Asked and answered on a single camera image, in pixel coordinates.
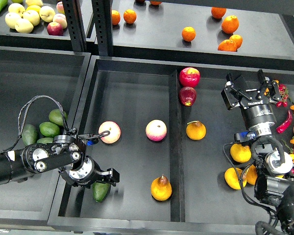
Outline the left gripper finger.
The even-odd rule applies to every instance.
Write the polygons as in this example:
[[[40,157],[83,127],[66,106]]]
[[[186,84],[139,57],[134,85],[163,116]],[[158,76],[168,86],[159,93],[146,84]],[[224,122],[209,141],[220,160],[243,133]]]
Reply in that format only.
[[[98,182],[111,184],[115,187],[120,182],[120,174],[114,168],[109,168],[106,171],[99,172]]]

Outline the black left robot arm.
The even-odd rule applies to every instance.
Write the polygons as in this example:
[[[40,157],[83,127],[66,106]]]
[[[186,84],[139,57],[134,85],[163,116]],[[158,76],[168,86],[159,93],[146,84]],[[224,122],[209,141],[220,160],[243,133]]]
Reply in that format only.
[[[3,150],[0,153],[0,185],[21,183],[30,176],[56,169],[73,187],[89,188],[95,182],[115,186],[120,181],[120,174],[113,168],[101,170],[93,158],[86,155],[86,141],[106,137],[110,131],[78,135],[76,128],[68,128],[62,105],[58,101],[55,104],[62,116],[64,134],[54,137],[51,143],[33,143],[19,150],[12,146]]]

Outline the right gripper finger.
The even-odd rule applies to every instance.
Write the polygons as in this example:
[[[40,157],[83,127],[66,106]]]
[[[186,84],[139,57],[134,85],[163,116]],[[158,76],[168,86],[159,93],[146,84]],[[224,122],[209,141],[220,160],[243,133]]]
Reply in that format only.
[[[234,96],[246,96],[247,83],[242,75],[233,76],[231,73],[228,73],[226,80],[226,87],[230,89]]]
[[[260,83],[260,88],[257,92],[256,99],[267,99],[269,102],[278,102],[281,99],[278,84],[273,79],[266,77],[263,70],[257,71],[257,78]],[[264,95],[266,88],[269,88],[269,95]]]

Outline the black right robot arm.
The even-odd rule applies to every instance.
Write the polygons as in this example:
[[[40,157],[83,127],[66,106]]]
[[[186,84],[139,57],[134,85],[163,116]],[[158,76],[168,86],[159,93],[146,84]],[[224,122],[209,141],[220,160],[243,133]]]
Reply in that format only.
[[[294,235],[294,163],[271,132],[276,124],[271,105],[282,97],[277,82],[266,77],[262,70],[257,71],[257,78],[260,86],[251,89],[242,75],[233,77],[228,73],[221,92],[228,110],[237,107],[241,110],[246,131],[236,133],[234,142],[249,146],[253,159],[236,175],[243,190],[243,177],[251,166],[256,167],[254,196],[257,201],[242,193],[249,204],[269,214],[269,222],[256,223],[256,234]]]

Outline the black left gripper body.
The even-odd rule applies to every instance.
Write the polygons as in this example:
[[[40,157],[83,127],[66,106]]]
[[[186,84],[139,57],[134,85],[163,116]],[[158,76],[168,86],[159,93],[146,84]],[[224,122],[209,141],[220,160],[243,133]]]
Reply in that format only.
[[[91,157],[87,156],[78,170],[62,170],[60,171],[60,176],[70,186],[89,188],[100,178],[101,172],[99,165]]]

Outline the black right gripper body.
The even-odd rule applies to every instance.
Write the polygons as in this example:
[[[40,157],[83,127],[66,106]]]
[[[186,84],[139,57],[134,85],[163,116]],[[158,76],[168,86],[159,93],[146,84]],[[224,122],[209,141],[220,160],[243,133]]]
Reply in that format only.
[[[243,89],[227,85],[221,92],[228,110],[240,108],[247,130],[272,127],[276,118],[270,106],[270,99],[257,89]]]

